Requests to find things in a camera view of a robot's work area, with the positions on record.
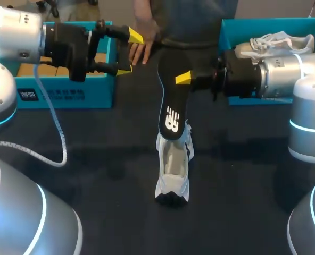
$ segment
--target shoe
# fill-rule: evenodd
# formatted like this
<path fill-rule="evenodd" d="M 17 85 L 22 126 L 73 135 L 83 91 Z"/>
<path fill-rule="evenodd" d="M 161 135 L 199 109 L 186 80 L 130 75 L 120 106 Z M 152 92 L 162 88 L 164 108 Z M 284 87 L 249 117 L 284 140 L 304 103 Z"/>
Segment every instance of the shoe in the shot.
<path fill-rule="evenodd" d="M 189 199 L 188 162 L 194 157 L 194 148 L 190 136 L 190 125 L 185 125 L 180 139 L 166 140 L 157 135 L 156 149 L 160 157 L 160 176 L 155 189 L 155 197 L 173 192 Z"/>
<path fill-rule="evenodd" d="M 309 54 L 314 51 L 314 36 L 292 37 L 284 31 L 251 38 L 250 42 L 239 44 L 235 48 L 238 58 L 251 58 L 257 63 L 260 58 L 293 54 Z"/>

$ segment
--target robotic arm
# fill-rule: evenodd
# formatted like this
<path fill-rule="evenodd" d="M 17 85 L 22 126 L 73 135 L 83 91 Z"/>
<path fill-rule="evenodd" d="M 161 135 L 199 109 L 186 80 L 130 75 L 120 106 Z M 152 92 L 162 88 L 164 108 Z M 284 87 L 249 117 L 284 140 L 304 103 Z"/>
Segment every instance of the robotic arm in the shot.
<path fill-rule="evenodd" d="M 176 84 L 189 83 L 193 91 L 211 89 L 214 99 L 219 92 L 241 98 L 292 97 L 289 152 L 315 163 L 315 53 L 267 57 L 254 65 L 228 50 L 219 58 L 214 77 L 212 73 L 192 70 L 176 77 Z M 293 255 L 315 255 L 315 187 L 291 213 L 287 237 Z"/>
<path fill-rule="evenodd" d="M 103 20 L 87 31 L 64 23 L 43 25 L 40 15 L 0 7 L 0 60 L 40 64 L 40 57 L 47 56 L 52 61 L 45 64 L 66 67 L 72 81 L 83 82 L 87 72 L 131 72 L 128 57 L 117 63 L 95 62 L 98 41 L 105 36 L 119 39 L 123 48 L 128 42 L 143 43 L 130 27 L 106 25 Z M 0 63 L 0 126 L 15 110 L 15 80 Z M 0 254 L 79 255 L 82 240 L 82 224 L 72 208 L 0 160 Z"/>

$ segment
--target person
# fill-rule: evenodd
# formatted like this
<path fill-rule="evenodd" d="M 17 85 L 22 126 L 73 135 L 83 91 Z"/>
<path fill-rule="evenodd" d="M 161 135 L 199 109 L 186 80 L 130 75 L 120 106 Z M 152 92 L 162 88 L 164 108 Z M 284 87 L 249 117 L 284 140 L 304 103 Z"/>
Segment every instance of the person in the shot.
<path fill-rule="evenodd" d="M 222 19 L 233 19 L 238 0 L 133 0 L 135 24 L 145 41 L 131 44 L 129 60 L 146 64 L 155 41 L 177 48 L 218 44 Z"/>

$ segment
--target dark tabletop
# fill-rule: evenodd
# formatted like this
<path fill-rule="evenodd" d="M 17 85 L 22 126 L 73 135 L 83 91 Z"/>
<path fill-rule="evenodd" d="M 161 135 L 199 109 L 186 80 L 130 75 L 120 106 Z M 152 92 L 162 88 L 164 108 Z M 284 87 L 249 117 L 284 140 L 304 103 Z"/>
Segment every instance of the dark tabletop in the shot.
<path fill-rule="evenodd" d="M 189 56 L 207 65 L 213 52 Z M 223 99 L 213 103 L 208 91 L 192 94 L 189 203 L 176 208 L 154 200 L 160 54 L 118 78 L 113 109 L 57 111 L 68 144 L 64 168 L 9 148 L 0 148 L 0 159 L 76 210 L 83 255 L 289 255 L 289 213 L 315 184 L 315 167 L 287 150 L 290 105 L 233 108 Z M 20 110 L 0 140 L 61 160 L 47 110 Z"/>

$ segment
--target blue cardboard box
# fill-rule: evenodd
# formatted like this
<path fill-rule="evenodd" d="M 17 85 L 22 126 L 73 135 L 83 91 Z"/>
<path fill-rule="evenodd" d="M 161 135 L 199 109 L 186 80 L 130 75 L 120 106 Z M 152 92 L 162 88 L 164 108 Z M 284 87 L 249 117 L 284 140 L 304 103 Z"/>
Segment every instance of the blue cardboard box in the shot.
<path fill-rule="evenodd" d="M 219 52 L 232 49 L 236 45 L 259 38 L 269 33 L 286 32 L 290 36 L 315 37 L 315 18 L 278 18 L 278 19 L 237 19 L 223 20 L 219 38 Z M 290 104 L 291 98 L 256 99 L 230 97 L 230 105 L 273 105 Z"/>
<path fill-rule="evenodd" d="M 67 22 L 91 30 L 95 22 Z M 106 53 L 106 62 L 116 61 L 117 47 L 113 38 L 100 40 L 98 53 Z M 17 77 L 21 63 L 2 62 L 13 74 L 18 89 L 19 109 L 47 109 L 48 104 L 32 76 Z M 108 74 L 87 76 L 85 82 L 73 82 L 68 76 L 41 76 L 53 106 L 56 109 L 111 108 L 115 77 Z"/>

